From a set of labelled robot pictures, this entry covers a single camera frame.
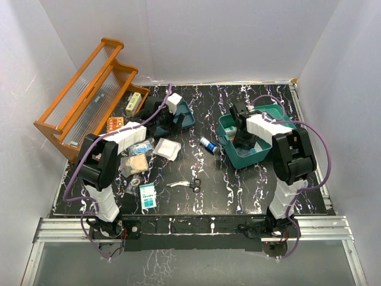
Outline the white bottle green label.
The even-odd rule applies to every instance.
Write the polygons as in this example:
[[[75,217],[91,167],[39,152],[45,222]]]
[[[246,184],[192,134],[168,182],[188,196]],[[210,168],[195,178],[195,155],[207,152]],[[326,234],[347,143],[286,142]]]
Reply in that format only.
[[[235,134],[237,133],[237,127],[236,126],[229,126],[227,128],[224,128],[224,131],[226,133],[227,136],[231,137],[231,136],[235,136]]]

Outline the teal medicine kit box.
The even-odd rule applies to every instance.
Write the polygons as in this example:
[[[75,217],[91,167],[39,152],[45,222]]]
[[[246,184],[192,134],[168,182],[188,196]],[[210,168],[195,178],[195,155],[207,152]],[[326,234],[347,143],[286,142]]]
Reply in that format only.
[[[243,144],[235,145],[233,142],[237,131],[231,114],[223,115],[218,119],[218,142],[232,166],[235,169],[242,169],[262,162],[270,152],[271,145],[255,135],[247,135],[243,139]]]

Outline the white gauze pad packet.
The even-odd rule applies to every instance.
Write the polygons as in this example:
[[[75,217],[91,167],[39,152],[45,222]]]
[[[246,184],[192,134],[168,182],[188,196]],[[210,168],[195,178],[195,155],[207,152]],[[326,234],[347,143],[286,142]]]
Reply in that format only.
[[[153,150],[153,153],[155,155],[164,157],[170,161],[175,161],[179,151],[181,150],[181,147],[181,144],[178,142],[174,142],[165,138],[160,138],[158,144]]]

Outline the light blue cotton swab packet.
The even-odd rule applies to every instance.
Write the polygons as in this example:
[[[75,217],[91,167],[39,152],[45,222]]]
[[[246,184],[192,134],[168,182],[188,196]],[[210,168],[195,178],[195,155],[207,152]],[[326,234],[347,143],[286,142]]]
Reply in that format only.
[[[262,139],[259,139],[254,147],[237,147],[236,152],[241,157],[265,157],[268,152],[271,150],[271,145]]]

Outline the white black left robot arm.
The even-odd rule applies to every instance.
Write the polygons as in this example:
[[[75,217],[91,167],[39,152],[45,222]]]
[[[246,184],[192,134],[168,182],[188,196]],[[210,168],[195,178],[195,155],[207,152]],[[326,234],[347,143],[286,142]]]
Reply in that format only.
[[[89,193],[86,200],[95,205],[95,216],[103,221],[102,230],[109,237],[118,237],[123,223],[116,219],[119,208],[116,205],[111,183],[114,181],[118,155],[135,143],[153,136],[161,128],[170,134],[182,129],[185,114],[178,106],[183,98],[178,94],[166,96],[163,100],[149,97],[143,109],[123,127],[105,135],[88,134],[82,143],[73,177],[82,180]]]

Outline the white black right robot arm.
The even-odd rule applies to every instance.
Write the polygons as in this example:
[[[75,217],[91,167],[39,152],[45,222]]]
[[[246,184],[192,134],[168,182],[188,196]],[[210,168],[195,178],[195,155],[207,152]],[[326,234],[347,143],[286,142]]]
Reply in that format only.
[[[265,111],[249,110],[242,103],[232,105],[229,111],[237,128],[234,146],[251,149],[260,139],[271,145],[277,185],[265,227],[277,237],[286,231],[285,219],[293,214],[294,199],[308,186],[307,176],[316,169],[310,137],[306,129],[290,128]]]

